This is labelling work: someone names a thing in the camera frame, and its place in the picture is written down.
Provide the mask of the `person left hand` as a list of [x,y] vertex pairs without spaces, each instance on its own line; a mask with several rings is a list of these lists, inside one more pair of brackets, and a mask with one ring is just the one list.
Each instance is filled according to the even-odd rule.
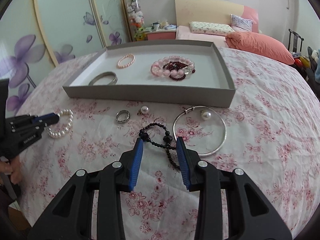
[[20,156],[11,159],[9,163],[1,161],[1,173],[10,174],[10,180],[13,184],[19,184],[22,181]]

